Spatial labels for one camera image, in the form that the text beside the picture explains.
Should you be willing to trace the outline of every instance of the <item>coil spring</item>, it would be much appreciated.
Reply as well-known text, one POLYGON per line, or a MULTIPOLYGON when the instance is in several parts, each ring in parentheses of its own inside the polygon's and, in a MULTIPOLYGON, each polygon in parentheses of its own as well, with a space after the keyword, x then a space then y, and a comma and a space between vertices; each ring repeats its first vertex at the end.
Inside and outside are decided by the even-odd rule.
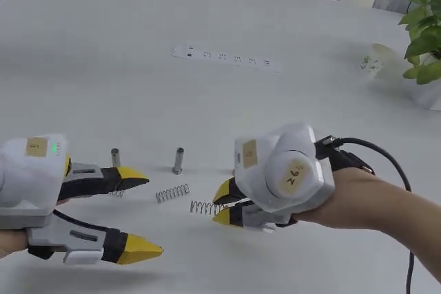
POLYGON ((165 191, 157 192, 156 199, 158 200, 158 203, 161 203, 167 200, 175 199, 179 196, 186 196, 189 193, 190 188, 187 184, 184 184, 171 189, 166 189, 165 191))
POLYGON ((225 208, 228 208, 228 206, 225 204, 214 204, 201 201, 190 202, 190 213, 200 213, 215 216, 225 208))
POLYGON ((122 198, 124 195, 125 190, 122 191, 115 191, 115 192, 109 192, 108 194, 117 198, 122 198))

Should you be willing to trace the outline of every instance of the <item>label sticker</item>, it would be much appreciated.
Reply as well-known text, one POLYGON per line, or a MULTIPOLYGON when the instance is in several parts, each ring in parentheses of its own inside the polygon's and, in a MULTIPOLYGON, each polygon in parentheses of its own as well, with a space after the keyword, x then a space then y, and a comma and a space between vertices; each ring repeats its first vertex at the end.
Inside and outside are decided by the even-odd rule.
POLYGON ((248 169, 257 165, 257 142, 255 139, 243 144, 242 159, 243 169, 248 169))
POLYGON ((28 138, 26 144, 26 156, 45 158, 48 154, 48 139, 41 137, 28 138))
POLYGON ((303 162, 294 160, 280 181, 279 189, 285 194, 294 195, 308 170, 309 168, 303 162))
POLYGON ((223 63, 226 65, 236 65, 238 67, 248 67, 270 72, 282 71, 280 65, 275 63, 271 59, 260 59, 255 56, 244 56, 226 52, 215 52, 210 50, 198 50, 193 47, 175 47, 173 49, 172 56, 181 59, 223 63))

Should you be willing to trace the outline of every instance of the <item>white table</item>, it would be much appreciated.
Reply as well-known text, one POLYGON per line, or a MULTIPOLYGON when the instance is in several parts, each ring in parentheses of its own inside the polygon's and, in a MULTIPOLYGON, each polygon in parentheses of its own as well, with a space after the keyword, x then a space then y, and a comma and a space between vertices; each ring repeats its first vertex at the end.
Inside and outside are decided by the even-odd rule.
MULTIPOLYGON (((74 161, 145 171, 148 186, 62 207, 165 247, 130 266, 61 265, 27 253, 0 261, 2 293, 403 293, 407 250, 379 233, 299 224, 273 234, 228 229, 189 213, 232 170, 237 136, 306 120, 395 155, 416 192, 441 202, 441 117, 369 89, 369 44, 404 52, 390 12, 331 0, 2 0, 0 140, 65 132, 74 161), (280 74, 170 56, 175 45, 270 56, 280 74), (178 146, 184 172, 170 171, 178 146), (190 185, 158 205, 154 193, 190 185)), ((387 180, 386 160, 357 149, 387 180)), ((414 293, 439 285, 417 263, 414 293)))

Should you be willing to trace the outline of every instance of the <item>black cable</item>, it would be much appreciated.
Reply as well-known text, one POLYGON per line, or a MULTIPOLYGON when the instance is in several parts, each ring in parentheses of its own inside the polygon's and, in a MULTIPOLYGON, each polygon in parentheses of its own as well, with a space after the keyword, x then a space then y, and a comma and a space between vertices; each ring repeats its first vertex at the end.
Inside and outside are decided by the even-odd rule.
MULTIPOLYGON (((385 151, 383 148, 370 143, 369 141, 365 141, 363 139, 357 139, 357 138, 337 138, 333 141, 332 145, 334 147, 340 147, 345 144, 354 144, 354 145, 360 145, 363 147, 370 148, 377 153, 383 155, 385 158, 387 158, 393 166, 397 169, 398 173, 400 174, 400 177, 404 183, 404 188, 412 192, 412 188, 410 185, 409 180, 407 179, 406 174, 404 173, 402 167, 398 164, 395 158, 391 154, 389 154, 387 151, 385 151)), ((413 267, 415 265, 415 255, 410 252, 409 253, 409 266, 407 268, 407 276, 406 276, 406 294, 411 294, 411 283, 412 283, 412 275, 413 275, 413 267)))

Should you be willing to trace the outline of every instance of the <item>hand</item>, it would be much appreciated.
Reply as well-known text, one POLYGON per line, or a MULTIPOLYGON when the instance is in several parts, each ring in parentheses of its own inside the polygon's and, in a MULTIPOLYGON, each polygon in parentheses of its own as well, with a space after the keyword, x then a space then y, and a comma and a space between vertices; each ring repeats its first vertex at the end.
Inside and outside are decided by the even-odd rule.
POLYGON ((376 229, 384 215, 382 207, 390 203, 397 190, 401 191, 356 168, 334 172, 334 182, 336 190, 328 201, 293 218, 335 229, 376 229))
POLYGON ((24 251, 28 247, 28 237, 25 230, 0 231, 0 258, 4 258, 16 251, 24 251))

